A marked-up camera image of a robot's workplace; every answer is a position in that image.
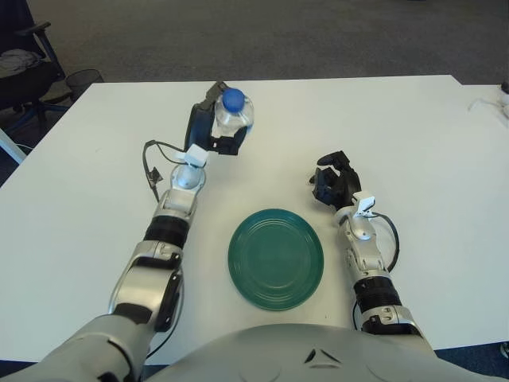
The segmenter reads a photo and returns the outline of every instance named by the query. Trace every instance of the tabletop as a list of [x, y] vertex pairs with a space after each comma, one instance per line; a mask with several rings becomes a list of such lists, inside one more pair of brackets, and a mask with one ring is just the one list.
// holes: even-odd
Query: tabletop
[[[333, 211], [308, 184], [316, 160], [337, 150], [398, 227], [393, 281], [429, 343], [509, 338], [509, 130], [489, 105], [468, 111], [477, 97], [496, 100], [495, 86], [465, 87], [451, 76], [228, 84], [252, 99], [254, 127], [237, 157], [210, 156], [185, 245], [183, 314], [152, 363], [255, 325], [352, 327]], [[94, 84], [0, 188], [0, 359], [38, 361], [107, 311], [156, 206], [143, 143], [183, 146], [191, 106], [211, 85]], [[161, 192], [173, 167], [155, 149], [148, 161], [165, 179]], [[227, 271], [232, 233], [268, 208], [303, 217], [324, 250], [320, 286], [283, 312], [252, 306]], [[390, 230], [376, 229], [389, 259]]]

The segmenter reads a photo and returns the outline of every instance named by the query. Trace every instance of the plastic bottle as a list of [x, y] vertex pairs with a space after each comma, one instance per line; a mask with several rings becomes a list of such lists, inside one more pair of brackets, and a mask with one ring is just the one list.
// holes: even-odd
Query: plastic bottle
[[225, 90], [216, 101], [215, 111], [217, 126], [226, 136], [241, 127], [250, 129], [255, 121], [253, 103], [239, 89]]

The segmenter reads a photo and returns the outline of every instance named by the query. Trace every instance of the teal ceramic plate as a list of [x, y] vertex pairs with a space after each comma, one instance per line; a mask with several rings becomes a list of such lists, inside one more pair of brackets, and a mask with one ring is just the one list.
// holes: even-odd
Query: teal ceramic plate
[[320, 284], [324, 255], [317, 234], [300, 216], [265, 209], [237, 228], [228, 266], [239, 292], [266, 310], [302, 304]]

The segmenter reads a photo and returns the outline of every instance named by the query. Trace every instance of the gray carpet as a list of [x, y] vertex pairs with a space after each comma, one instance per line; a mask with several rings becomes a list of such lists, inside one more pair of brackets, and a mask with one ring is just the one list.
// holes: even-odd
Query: gray carpet
[[[32, 0], [67, 74], [106, 81], [261, 80], [452, 74], [507, 77], [507, 0]], [[64, 92], [53, 86], [50, 96]], [[49, 113], [50, 125], [59, 118]], [[0, 126], [16, 116], [0, 112]], [[13, 134], [36, 145], [37, 124]], [[16, 165], [0, 150], [0, 185]], [[438, 356], [509, 377], [498, 345]], [[25, 366], [0, 363], [0, 375]]]

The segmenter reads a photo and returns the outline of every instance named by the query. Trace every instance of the wire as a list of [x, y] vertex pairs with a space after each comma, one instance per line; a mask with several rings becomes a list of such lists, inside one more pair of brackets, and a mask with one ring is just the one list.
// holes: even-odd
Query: wire
[[162, 150], [161, 148], [161, 144], [160, 143], [156, 143], [156, 147], [159, 149], [159, 151], [161, 151], [161, 155], [163, 157], [165, 157], [165, 159], [168, 161], [168, 162], [172, 162], [172, 163], [175, 163], [176, 165], [183, 165], [185, 162], [181, 162], [181, 161], [174, 161], [173, 159], [170, 159], [166, 156], [165, 152]]
[[357, 321], [356, 321], [356, 307], [359, 305], [359, 303], [356, 301], [355, 304], [353, 304], [352, 308], [352, 321], [353, 321], [353, 327], [356, 328], [356, 330], [359, 330], [357, 327]]
[[179, 304], [179, 308], [178, 308], [177, 318], [175, 319], [175, 322], [172, 325], [172, 329], [169, 331], [168, 335], [163, 340], [163, 342], [161, 344], [159, 344], [156, 349], [152, 350], [148, 356], [146, 356], [147, 360], [149, 358], [151, 358], [155, 353], [157, 353], [165, 345], [166, 342], [168, 342], [168, 340], [172, 337], [173, 333], [175, 332], [178, 322], [181, 320], [182, 310], [184, 309], [184, 273], [183, 272], [182, 272], [181, 297], [179, 300], [180, 300], [179, 301], [180, 304]]
[[154, 167], [152, 171], [149, 170], [149, 165], [146, 162], [146, 151], [149, 147], [156, 146], [159, 151], [161, 152], [162, 156], [169, 162], [175, 163], [177, 165], [184, 164], [183, 162], [174, 161], [173, 159], [170, 159], [166, 156], [165, 152], [162, 150], [161, 146], [169, 147], [171, 149], [174, 149], [175, 151], [179, 151], [183, 153], [184, 151], [182, 149], [179, 149], [178, 147], [174, 145], [170, 145], [166, 142], [160, 142], [156, 140], [151, 140], [148, 142], [145, 142], [145, 145], [143, 146], [143, 152], [142, 152], [142, 163], [143, 163], [143, 170], [145, 171], [146, 181], [149, 183], [149, 187], [153, 192], [154, 197], [156, 198], [156, 201], [159, 203], [159, 193], [157, 192], [157, 182], [162, 180], [161, 175], [157, 171], [157, 169]]
[[387, 222], [387, 224], [389, 224], [389, 227], [392, 230], [392, 234], [394, 235], [394, 241], [396, 243], [396, 248], [394, 250], [394, 254], [392, 256], [392, 260], [390, 261], [390, 264], [387, 267], [387, 271], [391, 272], [394, 269], [394, 267], [396, 266], [396, 263], [398, 262], [398, 259], [399, 259], [399, 235], [398, 235], [398, 230], [396, 229], [396, 226], [394, 225], [394, 223], [392, 222], [390, 217], [388, 217], [387, 215], [383, 215], [382, 213], [377, 213], [377, 212], [372, 212], [371, 214], [373, 216], [369, 216], [369, 217], [381, 217], [382, 219], [384, 219]]
[[33, 147], [22, 145], [21, 143], [16, 143], [16, 146], [25, 147], [26, 149], [33, 150]]
[[[378, 212], [372, 212], [371, 216], [367, 216], [367, 217], [381, 217], [382, 219], [384, 219], [387, 222], [387, 224], [389, 224], [389, 227], [390, 227], [390, 229], [392, 231], [392, 234], [394, 236], [394, 241], [396, 243], [396, 248], [394, 250], [394, 254], [392, 256], [392, 260], [390, 261], [390, 264], [387, 267], [387, 271], [391, 272], [394, 269], [394, 267], [396, 266], [396, 263], [398, 262], [398, 259], [399, 259], [399, 235], [398, 235], [398, 230], [396, 229], [396, 226], [394, 225], [394, 223], [392, 222], [390, 217], [388, 217], [387, 215], [384, 215], [384, 214], [378, 213]], [[356, 308], [357, 308], [357, 306], [359, 306], [359, 303], [356, 301], [356, 303], [353, 304], [353, 308], [352, 308], [352, 321], [353, 321], [354, 328], [356, 330], [359, 330], [359, 328], [357, 327], [357, 321], [356, 321]]]

